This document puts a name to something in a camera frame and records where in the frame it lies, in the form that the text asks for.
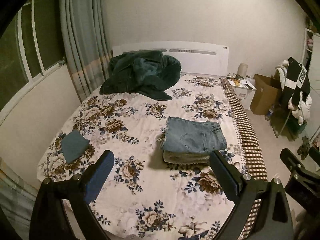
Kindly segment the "white wardrobe shelving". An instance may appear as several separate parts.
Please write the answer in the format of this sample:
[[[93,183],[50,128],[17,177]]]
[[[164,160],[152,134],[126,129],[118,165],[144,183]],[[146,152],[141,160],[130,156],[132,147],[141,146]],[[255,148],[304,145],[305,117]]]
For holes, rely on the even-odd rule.
[[[302,63],[308,70],[312,105],[305,134],[314,141],[319,134],[319,32],[309,16],[305,17]]]

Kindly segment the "white bedside table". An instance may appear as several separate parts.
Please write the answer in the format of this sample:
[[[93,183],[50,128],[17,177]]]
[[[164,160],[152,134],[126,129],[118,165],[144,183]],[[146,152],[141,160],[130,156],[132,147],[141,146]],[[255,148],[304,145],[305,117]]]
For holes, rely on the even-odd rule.
[[[250,109],[253,97],[256,92],[255,80],[246,76],[244,80],[236,81],[233,77],[227,77],[227,80],[233,90],[235,91],[238,99],[245,110]]]

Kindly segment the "chair piled with clothes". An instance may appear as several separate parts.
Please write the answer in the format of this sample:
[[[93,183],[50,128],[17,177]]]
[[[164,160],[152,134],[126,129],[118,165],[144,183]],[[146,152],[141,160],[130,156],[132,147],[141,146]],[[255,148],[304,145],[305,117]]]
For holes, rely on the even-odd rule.
[[[276,137],[285,128],[293,138],[298,137],[310,119],[312,98],[308,69],[292,57],[276,67],[280,78],[281,95],[271,125]]]

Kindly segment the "striped cloth lower left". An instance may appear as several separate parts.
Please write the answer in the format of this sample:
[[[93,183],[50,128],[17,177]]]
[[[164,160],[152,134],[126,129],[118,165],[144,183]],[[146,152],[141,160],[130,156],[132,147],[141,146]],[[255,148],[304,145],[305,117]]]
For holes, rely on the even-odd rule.
[[[1,160],[1,208],[22,239],[29,238],[31,215],[38,190]]]

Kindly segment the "plastic water bottle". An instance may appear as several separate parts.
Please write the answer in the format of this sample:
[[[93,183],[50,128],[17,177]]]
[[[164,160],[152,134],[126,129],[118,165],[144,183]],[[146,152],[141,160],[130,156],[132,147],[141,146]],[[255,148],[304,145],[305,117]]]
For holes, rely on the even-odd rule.
[[[267,114],[265,115],[265,120],[269,121],[273,113],[274,113],[274,105],[271,105],[267,111]]]

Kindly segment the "blue denim shorts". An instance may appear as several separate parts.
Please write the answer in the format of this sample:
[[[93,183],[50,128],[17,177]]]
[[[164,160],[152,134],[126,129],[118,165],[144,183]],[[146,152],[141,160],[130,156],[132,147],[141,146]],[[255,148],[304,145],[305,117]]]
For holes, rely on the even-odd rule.
[[[225,150],[227,141],[217,122],[169,117],[161,148],[174,153],[206,154],[214,150]]]

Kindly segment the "beige cylindrical lamp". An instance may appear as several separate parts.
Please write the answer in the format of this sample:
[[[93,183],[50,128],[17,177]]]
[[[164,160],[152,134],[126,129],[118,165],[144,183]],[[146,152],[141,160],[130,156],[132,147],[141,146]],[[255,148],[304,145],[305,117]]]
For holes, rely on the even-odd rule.
[[[238,66],[237,74],[236,74],[237,79],[244,79],[246,77],[247,70],[248,70],[248,65],[245,63],[240,63],[240,65]]]

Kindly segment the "brown cardboard box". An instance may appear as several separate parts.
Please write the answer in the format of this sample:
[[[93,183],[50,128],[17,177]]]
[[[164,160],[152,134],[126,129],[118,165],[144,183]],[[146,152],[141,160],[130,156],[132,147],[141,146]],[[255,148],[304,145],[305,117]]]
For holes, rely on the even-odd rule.
[[[256,91],[250,109],[255,115],[266,115],[282,93],[280,81],[259,74],[254,75],[254,80]]]

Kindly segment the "dark green velvet coat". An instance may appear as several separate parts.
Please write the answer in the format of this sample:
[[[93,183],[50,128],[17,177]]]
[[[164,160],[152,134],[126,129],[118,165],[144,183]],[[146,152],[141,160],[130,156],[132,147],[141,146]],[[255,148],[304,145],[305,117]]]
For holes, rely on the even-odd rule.
[[[110,61],[110,76],[99,94],[139,93],[157,101],[169,101],[165,91],[181,76],[181,63],[159,50],[138,51],[116,56]]]

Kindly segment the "dark shoes by wardrobe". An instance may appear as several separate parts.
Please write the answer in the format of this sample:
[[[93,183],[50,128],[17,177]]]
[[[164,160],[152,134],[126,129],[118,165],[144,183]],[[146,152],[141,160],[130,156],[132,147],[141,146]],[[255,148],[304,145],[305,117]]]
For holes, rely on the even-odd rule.
[[[302,160],[305,160],[309,155],[310,150],[310,140],[308,137],[302,137],[302,145],[298,148],[297,154],[300,156]]]

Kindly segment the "white bed headboard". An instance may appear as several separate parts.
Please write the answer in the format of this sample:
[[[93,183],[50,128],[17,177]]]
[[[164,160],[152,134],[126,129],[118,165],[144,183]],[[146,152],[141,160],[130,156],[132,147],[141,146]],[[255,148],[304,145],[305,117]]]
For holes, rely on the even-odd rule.
[[[183,73],[226,76],[229,48],[227,46],[186,41],[156,41],[122,44],[112,48],[113,56],[137,51],[159,50],[181,63]]]

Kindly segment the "brown checkered bed sheet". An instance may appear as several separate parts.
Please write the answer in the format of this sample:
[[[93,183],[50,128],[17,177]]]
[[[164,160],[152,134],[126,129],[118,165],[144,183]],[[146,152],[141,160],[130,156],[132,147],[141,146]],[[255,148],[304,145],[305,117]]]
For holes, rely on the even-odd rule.
[[[267,171],[259,140],[247,113],[227,79],[222,78],[221,84],[231,106],[233,119],[238,127],[238,138],[240,139],[241,149],[244,152],[246,171],[255,180],[267,181]]]

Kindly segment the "small folded teal cloth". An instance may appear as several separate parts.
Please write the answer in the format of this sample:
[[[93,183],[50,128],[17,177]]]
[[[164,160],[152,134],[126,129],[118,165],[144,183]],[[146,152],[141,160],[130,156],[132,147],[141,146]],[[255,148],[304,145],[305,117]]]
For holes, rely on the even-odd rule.
[[[89,140],[85,139],[78,130],[74,129],[61,141],[61,150],[67,164],[71,164],[80,158],[89,146]]]

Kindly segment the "green striped curtain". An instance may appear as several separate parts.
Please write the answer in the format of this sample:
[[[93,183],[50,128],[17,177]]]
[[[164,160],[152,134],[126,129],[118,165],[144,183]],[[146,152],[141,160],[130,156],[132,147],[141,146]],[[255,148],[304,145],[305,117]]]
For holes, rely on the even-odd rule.
[[[60,20],[68,71],[81,101],[109,76],[104,0],[60,0]]]

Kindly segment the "grey fleece folded garment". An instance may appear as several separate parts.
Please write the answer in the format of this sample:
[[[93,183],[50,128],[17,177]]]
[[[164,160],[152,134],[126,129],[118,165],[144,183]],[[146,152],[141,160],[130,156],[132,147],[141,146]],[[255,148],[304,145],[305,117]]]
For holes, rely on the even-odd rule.
[[[172,164],[207,164],[209,163],[209,153],[177,153],[163,151],[163,160]]]

